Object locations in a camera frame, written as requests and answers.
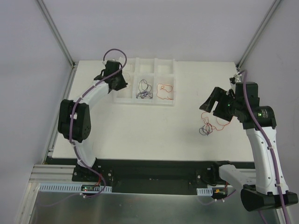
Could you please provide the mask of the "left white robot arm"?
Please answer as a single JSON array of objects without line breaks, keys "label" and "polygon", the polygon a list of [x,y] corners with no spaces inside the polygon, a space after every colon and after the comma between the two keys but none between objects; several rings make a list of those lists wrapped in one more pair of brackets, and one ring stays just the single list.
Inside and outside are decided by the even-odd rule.
[{"label": "left white robot arm", "polygon": [[93,166],[96,156],[89,137],[92,130],[91,109],[111,91],[127,87],[122,68],[118,61],[106,61],[105,68],[87,90],[73,100],[64,99],[60,103],[58,132],[73,146],[78,165],[84,167],[82,175],[90,182],[99,176],[98,169]]}]

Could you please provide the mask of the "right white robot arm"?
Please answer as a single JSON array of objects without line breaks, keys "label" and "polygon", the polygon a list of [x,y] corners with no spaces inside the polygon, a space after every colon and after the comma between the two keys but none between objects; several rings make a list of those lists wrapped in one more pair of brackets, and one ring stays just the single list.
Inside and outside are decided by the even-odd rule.
[{"label": "right white robot arm", "polygon": [[289,190],[279,163],[274,111],[259,103],[258,85],[240,82],[233,90],[215,87],[200,106],[217,118],[231,121],[236,117],[242,123],[252,149],[256,179],[251,181],[229,161],[214,162],[201,179],[209,185],[231,184],[240,192],[247,211],[283,208],[299,201]]}]

